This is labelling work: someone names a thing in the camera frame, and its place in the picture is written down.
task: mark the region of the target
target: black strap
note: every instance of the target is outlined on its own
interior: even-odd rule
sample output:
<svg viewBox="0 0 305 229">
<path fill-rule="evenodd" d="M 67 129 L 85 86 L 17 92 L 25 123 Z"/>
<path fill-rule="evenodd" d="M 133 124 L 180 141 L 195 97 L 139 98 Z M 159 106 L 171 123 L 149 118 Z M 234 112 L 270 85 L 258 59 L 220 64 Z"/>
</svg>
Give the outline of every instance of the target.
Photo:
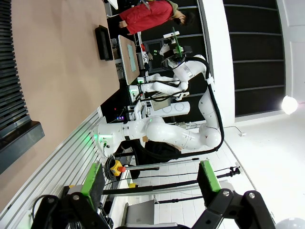
<svg viewBox="0 0 305 229">
<path fill-rule="evenodd" d="M 186 200 L 192 200 L 192 199 L 201 199 L 203 196 L 199 197 L 189 197 L 189 198 L 183 198 L 183 199 L 168 199 L 168 200 L 160 200 L 158 202 L 155 202 L 155 204 L 168 204 L 168 203 L 177 203 L 180 201 L 186 201 Z"/>
</svg>

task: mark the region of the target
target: red shirt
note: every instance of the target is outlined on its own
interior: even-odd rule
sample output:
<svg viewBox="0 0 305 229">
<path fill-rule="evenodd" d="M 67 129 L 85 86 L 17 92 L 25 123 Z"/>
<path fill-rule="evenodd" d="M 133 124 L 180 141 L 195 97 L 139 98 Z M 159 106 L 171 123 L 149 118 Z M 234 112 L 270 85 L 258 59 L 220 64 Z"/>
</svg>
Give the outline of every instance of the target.
<svg viewBox="0 0 305 229">
<path fill-rule="evenodd" d="M 161 25 L 173 16 L 173 8 L 167 1 L 151 1 L 149 6 L 150 10 L 144 4 L 140 4 L 120 13 L 131 34 Z"/>
</svg>

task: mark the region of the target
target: lamp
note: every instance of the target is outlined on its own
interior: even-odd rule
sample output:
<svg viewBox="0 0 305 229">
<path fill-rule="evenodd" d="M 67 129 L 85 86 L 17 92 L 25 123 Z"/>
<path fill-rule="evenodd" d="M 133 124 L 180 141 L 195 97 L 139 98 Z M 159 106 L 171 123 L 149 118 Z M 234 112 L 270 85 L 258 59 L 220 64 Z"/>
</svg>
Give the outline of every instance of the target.
<svg viewBox="0 0 305 229">
<path fill-rule="evenodd" d="M 295 98 L 286 95 L 282 102 L 282 109 L 287 115 L 291 115 L 297 110 L 298 103 Z"/>
</svg>

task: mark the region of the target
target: small green object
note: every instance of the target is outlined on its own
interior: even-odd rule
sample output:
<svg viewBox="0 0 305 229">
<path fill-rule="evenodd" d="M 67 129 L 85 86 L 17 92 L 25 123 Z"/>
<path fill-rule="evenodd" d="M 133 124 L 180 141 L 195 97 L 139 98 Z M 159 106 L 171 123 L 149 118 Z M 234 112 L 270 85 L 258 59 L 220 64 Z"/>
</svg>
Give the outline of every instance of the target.
<svg viewBox="0 0 305 229">
<path fill-rule="evenodd" d="M 201 161 L 200 163 L 201 163 L 201 166 L 204 169 L 204 172 L 205 172 L 206 176 L 208 177 L 211 190 L 213 192 L 219 192 L 221 187 L 220 187 L 220 184 L 217 180 L 217 177 L 214 174 L 214 171 L 211 167 L 210 162 L 208 160 L 205 160 L 205 161 Z"/>
<path fill-rule="evenodd" d="M 173 38 L 176 41 L 176 52 L 180 55 L 180 57 L 182 57 L 182 50 L 181 50 L 181 46 L 178 43 L 178 38 L 176 35 L 173 36 Z"/>
<path fill-rule="evenodd" d="M 88 175 L 86 177 L 85 183 L 83 184 L 82 188 L 81 188 L 81 193 L 89 200 L 89 203 L 92 205 L 92 207 L 94 208 L 91 196 L 90 196 L 90 190 L 92 188 L 92 185 L 95 181 L 95 177 L 97 172 L 99 171 L 100 168 L 100 164 L 97 163 L 93 163 Z"/>
</svg>

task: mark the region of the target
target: black tray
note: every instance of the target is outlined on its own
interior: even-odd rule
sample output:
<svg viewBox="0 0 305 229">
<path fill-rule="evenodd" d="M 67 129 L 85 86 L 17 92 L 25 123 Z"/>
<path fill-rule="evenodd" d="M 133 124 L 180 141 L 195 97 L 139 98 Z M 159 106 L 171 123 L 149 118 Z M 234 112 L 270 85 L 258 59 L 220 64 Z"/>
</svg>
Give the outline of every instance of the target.
<svg viewBox="0 0 305 229">
<path fill-rule="evenodd" d="M 95 36 L 97 47 L 99 49 L 100 59 L 112 61 L 113 54 L 108 29 L 100 25 L 95 29 Z"/>
</svg>

